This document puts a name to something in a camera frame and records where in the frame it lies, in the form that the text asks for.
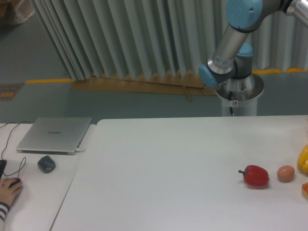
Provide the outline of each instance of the laptop logo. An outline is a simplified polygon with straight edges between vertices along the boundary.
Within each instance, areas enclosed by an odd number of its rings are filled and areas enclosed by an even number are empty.
[[[48,134],[61,134],[60,131],[49,131]]]

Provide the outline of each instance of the blue joint cap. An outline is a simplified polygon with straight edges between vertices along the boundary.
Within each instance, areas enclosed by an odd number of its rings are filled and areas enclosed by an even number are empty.
[[[207,86],[214,88],[218,85],[214,76],[204,64],[199,67],[199,75]]]
[[[261,16],[263,0],[228,0],[226,5],[229,24],[237,29],[246,29]]]
[[[244,43],[237,54],[238,57],[252,57],[253,55],[252,46],[248,43]]]

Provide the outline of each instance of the yellow bell pepper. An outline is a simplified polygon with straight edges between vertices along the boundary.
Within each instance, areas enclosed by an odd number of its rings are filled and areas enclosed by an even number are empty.
[[[297,167],[302,170],[303,173],[308,174],[308,145],[306,145],[299,155]]]

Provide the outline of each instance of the brown egg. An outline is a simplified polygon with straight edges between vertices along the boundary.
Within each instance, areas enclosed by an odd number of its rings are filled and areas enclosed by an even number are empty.
[[[278,179],[282,182],[290,182],[294,178],[295,170],[290,165],[282,166],[277,171]]]

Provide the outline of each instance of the laptop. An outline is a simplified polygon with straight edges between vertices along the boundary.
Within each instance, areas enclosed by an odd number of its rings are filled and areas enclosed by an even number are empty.
[[[37,118],[17,151],[39,154],[75,154],[90,126],[90,117]]]

